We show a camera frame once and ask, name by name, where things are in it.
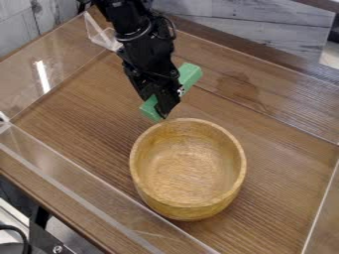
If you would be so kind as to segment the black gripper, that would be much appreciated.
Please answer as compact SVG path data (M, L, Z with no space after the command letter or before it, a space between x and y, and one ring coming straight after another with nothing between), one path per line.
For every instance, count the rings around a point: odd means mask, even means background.
M117 55L132 87L143 100L155 95L155 110L166 119L180 103L179 70L172 63L176 34L170 29L139 29L115 34L123 44Z

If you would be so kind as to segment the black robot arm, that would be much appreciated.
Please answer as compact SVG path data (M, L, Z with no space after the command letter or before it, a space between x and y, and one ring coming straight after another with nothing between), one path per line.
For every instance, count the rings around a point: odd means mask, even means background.
M155 112L166 118L180 103L180 73L172 63L176 30L152 11L150 0L92 0L121 43L117 55L128 80L143 101L155 97Z

